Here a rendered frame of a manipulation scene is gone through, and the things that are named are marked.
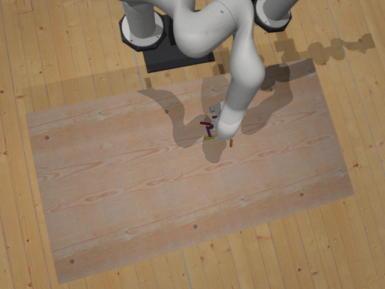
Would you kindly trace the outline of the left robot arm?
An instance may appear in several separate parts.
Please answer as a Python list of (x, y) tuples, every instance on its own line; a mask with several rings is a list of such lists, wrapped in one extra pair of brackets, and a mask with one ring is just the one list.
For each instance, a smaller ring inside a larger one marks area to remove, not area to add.
[(256, 14), (270, 28), (281, 28), (290, 18), (290, 9), (299, 0), (257, 0)]

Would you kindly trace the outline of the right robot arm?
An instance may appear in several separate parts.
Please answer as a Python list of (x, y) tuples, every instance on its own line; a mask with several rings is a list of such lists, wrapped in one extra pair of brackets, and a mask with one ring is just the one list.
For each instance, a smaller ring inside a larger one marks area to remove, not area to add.
[(163, 23), (154, 6), (173, 19), (175, 42), (188, 57), (202, 58), (233, 36), (229, 60), (232, 78), (225, 101), (209, 107), (218, 117), (217, 136), (223, 140), (233, 138), (265, 79), (265, 68), (254, 43), (252, 1), (213, 0), (198, 12), (194, 12), (196, 0), (119, 1), (126, 14), (123, 35), (135, 46), (151, 46), (162, 36)]

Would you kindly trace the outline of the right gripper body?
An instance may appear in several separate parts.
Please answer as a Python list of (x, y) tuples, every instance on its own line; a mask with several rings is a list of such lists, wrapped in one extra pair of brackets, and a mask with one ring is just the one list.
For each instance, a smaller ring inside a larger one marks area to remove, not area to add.
[(213, 130), (216, 131), (216, 127), (217, 127), (217, 123), (218, 123), (218, 118), (215, 118), (212, 122), (211, 122), (211, 125), (213, 125)]

